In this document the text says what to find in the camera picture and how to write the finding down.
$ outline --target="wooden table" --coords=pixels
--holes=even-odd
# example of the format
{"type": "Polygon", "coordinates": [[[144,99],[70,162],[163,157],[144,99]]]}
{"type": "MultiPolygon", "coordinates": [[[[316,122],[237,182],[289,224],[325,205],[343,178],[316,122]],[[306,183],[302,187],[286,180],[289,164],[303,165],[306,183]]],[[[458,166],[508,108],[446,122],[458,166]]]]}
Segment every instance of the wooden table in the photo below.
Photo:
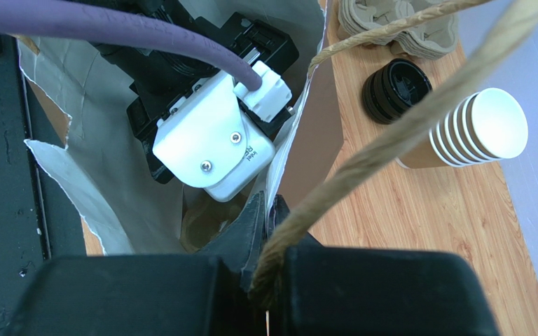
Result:
{"type": "MultiPolygon", "coordinates": [[[[337,15],[331,15],[329,43],[339,41],[338,25],[337,15]]],[[[384,130],[364,114],[359,92],[392,58],[389,48],[380,46],[356,47],[333,58],[345,138],[331,173],[384,130]]],[[[435,62],[413,61],[436,88],[465,57],[458,48],[435,62]]],[[[538,335],[538,280],[498,163],[416,170],[392,163],[330,210],[311,233],[326,245],[457,253],[476,270],[503,334],[538,335]]]]}

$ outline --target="screw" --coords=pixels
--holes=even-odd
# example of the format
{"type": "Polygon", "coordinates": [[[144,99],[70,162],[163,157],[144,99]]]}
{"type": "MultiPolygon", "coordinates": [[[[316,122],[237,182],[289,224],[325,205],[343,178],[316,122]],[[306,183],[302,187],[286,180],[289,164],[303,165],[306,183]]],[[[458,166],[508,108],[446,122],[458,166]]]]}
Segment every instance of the screw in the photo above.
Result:
{"type": "Polygon", "coordinates": [[[240,140],[242,140],[242,135],[240,135],[238,132],[233,132],[230,136],[230,140],[232,140],[234,144],[239,143],[240,140]]]}
{"type": "Polygon", "coordinates": [[[211,171],[211,162],[209,161],[203,161],[201,164],[200,164],[200,169],[203,170],[205,173],[208,173],[211,171]]]}

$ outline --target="metal bolt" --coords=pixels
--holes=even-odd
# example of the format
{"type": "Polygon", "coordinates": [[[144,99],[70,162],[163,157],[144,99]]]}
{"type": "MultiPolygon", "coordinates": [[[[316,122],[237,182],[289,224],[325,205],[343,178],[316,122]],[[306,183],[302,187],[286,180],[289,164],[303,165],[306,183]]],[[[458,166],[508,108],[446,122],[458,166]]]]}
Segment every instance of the metal bolt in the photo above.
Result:
{"type": "Polygon", "coordinates": [[[203,170],[205,173],[208,173],[211,171],[211,162],[209,161],[203,161],[201,164],[200,164],[200,169],[203,170]]]}
{"type": "Polygon", "coordinates": [[[232,135],[230,136],[230,140],[234,144],[239,143],[240,140],[242,140],[242,135],[240,135],[240,133],[238,133],[238,132],[233,132],[232,135]]]}

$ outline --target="rope handle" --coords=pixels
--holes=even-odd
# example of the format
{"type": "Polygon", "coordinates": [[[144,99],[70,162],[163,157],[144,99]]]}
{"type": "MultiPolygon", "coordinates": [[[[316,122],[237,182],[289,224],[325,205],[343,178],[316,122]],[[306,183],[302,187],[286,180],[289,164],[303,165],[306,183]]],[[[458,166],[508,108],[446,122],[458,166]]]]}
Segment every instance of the rope handle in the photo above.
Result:
{"type": "MultiPolygon", "coordinates": [[[[379,29],[352,36],[323,49],[314,57],[310,64],[309,76],[319,63],[336,53],[489,1],[491,0],[447,1],[379,29]]],[[[531,35],[537,25],[538,0],[514,0],[491,29],[483,44],[454,76],[407,111],[375,141],[345,162],[331,179],[316,187],[292,210],[263,247],[253,275],[249,299],[262,309],[271,307],[275,303],[276,289],[279,289],[286,249],[296,245],[333,205],[393,159],[407,153],[418,144],[429,129],[462,99],[470,95],[531,35]]]]}

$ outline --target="white cable connector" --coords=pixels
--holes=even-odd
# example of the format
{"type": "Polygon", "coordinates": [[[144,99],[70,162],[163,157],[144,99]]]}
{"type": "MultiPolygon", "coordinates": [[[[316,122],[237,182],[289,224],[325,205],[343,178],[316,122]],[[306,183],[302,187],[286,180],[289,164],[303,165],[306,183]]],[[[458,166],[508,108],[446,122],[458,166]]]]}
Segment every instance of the white cable connector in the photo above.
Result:
{"type": "Polygon", "coordinates": [[[269,123],[292,98],[292,92],[282,77],[265,63],[257,61],[252,69],[263,79],[261,87],[251,92],[238,83],[234,87],[234,94],[262,121],[269,123]]]}

